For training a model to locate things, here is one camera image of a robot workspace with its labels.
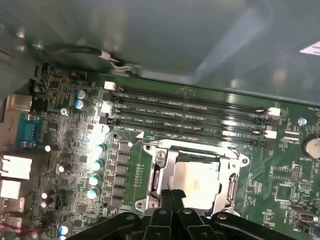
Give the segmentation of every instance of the screw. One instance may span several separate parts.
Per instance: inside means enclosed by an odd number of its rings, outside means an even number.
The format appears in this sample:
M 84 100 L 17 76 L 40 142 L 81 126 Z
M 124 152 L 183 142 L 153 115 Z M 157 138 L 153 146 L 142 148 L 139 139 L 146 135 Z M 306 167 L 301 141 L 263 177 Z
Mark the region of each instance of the screw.
M 190 214 L 190 213 L 192 213 L 192 211 L 190 209 L 185 209 L 185 210 L 183 210 L 183 213 L 184 214 Z
M 68 109 L 63 107 L 63 108 L 60 109 L 60 113 L 63 116 L 68 116 Z
M 300 118 L 298 119 L 298 124 L 299 124 L 300 126 L 306 125 L 307 122 L 308 122 L 307 119 L 305 119 L 305 118 L 303 118 L 303 117 L 300 117 Z
M 224 215 L 224 214 L 222 214 L 222 213 L 218 214 L 217 217 L 218 217 L 218 219 L 220 219 L 220 220 L 226 220 L 226 219 L 227 219 L 227 216 Z
M 159 159 L 159 160 L 163 160 L 165 159 L 166 157 L 166 153 L 164 151 L 158 151 L 158 153 L 156 154 L 156 157 Z

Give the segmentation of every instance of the dimm slot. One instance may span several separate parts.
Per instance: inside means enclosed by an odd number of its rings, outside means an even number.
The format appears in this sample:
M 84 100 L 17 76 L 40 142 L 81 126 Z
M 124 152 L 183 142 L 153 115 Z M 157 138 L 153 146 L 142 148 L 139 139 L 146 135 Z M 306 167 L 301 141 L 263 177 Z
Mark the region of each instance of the dimm slot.
M 189 104 L 210 105 L 210 106 L 215 106 L 219 108 L 223 107 L 223 108 L 228 108 L 230 110 L 245 111 L 246 113 L 255 113 L 256 109 L 259 109 L 259 107 L 251 107 L 251 106 L 243 106 L 243 105 L 227 103 L 227 102 L 211 101 L 211 100 L 205 100 L 205 99 L 196 98 L 196 97 L 183 97 L 178 95 L 166 94 L 162 92 L 147 91 L 147 90 L 141 90 L 141 89 L 135 89 L 135 88 L 129 88 L 129 87 L 125 87 L 122 89 L 125 94 L 140 95 L 140 96 L 146 96 L 150 98 L 165 98 L 165 99 L 170 99 L 177 102 L 187 101 Z
M 154 120 L 154 118 L 149 117 L 150 115 L 148 114 L 143 114 L 140 112 L 135 112 L 135 113 L 127 113 L 125 111 L 121 111 L 120 116 L 122 117 L 141 117 L 146 120 Z M 231 131 L 231 132 L 237 132 L 237 133 L 242 133 L 242 134 L 251 134 L 253 131 L 257 131 L 256 129 L 245 129 L 241 127 L 236 127 L 236 126 L 230 126 L 226 124 L 212 124 L 212 123 L 203 123 L 200 121 L 196 120 L 189 120 L 189 119 L 177 119 L 174 117 L 166 117 L 163 115 L 153 115 L 153 117 L 156 117 L 157 121 L 163 121 L 167 123 L 174 123 L 174 124 L 182 124 L 182 125 L 190 125 L 192 127 L 196 128 L 211 128 L 211 129 L 217 129 L 221 131 Z

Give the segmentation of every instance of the electrolytic capacitor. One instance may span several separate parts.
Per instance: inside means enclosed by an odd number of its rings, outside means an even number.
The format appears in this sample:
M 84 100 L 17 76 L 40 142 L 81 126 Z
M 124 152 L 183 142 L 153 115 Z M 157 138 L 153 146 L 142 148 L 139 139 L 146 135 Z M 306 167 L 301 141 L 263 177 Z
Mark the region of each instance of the electrolytic capacitor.
M 86 92 L 83 91 L 83 90 L 78 90 L 78 91 L 75 92 L 75 96 L 78 99 L 84 99 L 86 97 Z
M 98 173 L 93 174 L 90 178 L 89 178 L 89 184 L 91 186 L 96 186 L 98 185 L 98 183 L 101 182 L 101 176 Z
M 91 169 L 93 171 L 98 171 L 102 165 L 103 165 L 103 162 L 100 159 L 95 160 L 91 165 Z
M 59 233 L 61 235 L 66 235 L 72 228 L 72 225 L 69 221 L 65 221 L 64 223 L 61 224 L 59 227 Z
M 52 204 L 55 201 L 55 198 L 53 196 L 49 196 L 46 199 L 43 199 L 42 202 L 40 203 L 40 206 L 45 209 L 47 208 L 50 204 Z
M 84 102 L 82 101 L 82 100 L 75 100 L 75 102 L 74 102 L 74 106 L 75 106 L 75 108 L 76 109 L 82 109 L 83 107 L 84 107 Z
M 94 150 L 97 154 L 102 154 L 107 149 L 107 146 L 103 143 L 96 145 Z
M 43 193 L 41 194 L 41 198 L 42 199 L 47 199 L 48 197 L 51 197 L 52 195 L 55 194 L 55 190 L 53 188 L 50 188 L 48 190 L 43 191 Z
M 69 162 L 59 166 L 59 168 L 58 168 L 60 173 L 64 173 L 64 172 L 69 173 L 69 172 L 71 172 L 71 169 L 72 169 L 72 164 Z
M 98 194 L 99 194 L 99 189 L 94 186 L 90 188 L 90 190 L 86 193 L 86 196 L 88 199 L 92 200 L 92 199 L 95 199 Z

